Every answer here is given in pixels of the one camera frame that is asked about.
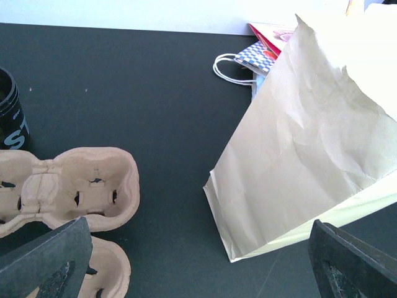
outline brown paper bag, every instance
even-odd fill
[[[397,201],[397,7],[298,17],[204,190],[231,261]]]

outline black plastic piece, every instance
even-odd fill
[[[117,191],[114,190],[112,193],[112,199],[113,199],[113,204],[116,204],[116,199],[117,199]]]
[[[315,220],[309,255],[322,298],[397,297],[397,260]]]
[[[87,220],[68,222],[0,258],[0,297],[77,297],[91,253]]]
[[[79,207],[79,204],[80,204],[80,192],[76,193],[76,197],[74,197],[74,201],[76,202],[77,207]]]
[[[5,182],[5,181],[1,181],[1,187],[5,187],[5,188],[14,188],[15,184],[14,183],[10,183],[10,182]]]
[[[98,271],[96,271],[94,268],[91,268],[90,266],[88,266],[86,274],[95,275],[97,273],[98,273]]]

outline black object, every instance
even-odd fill
[[[27,150],[30,132],[12,75],[0,67],[0,149]]]
[[[0,258],[0,297],[77,297],[91,253],[84,217],[50,231]]]
[[[329,223],[315,220],[311,265],[321,297],[397,297],[397,260]]]

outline black container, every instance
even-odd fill
[[[27,150],[30,132],[14,78],[0,67],[0,149]]]

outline white rope handle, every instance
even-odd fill
[[[232,78],[229,78],[228,76],[225,76],[223,73],[221,73],[221,71],[219,70],[218,65],[217,65],[218,62],[220,62],[220,61],[235,62],[233,59],[227,58],[228,56],[235,57],[236,54],[227,53],[227,54],[222,54],[222,55],[217,56],[215,58],[215,62],[213,63],[213,66],[212,66],[213,72],[217,76],[219,76],[220,78],[224,79],[227,82],[231,82],[231,83],[234,83],[237,85],[243,85],[243,86],[252,86],[252,84],[255,83],[255,80],[253,80],[253,79],[232,79]]]

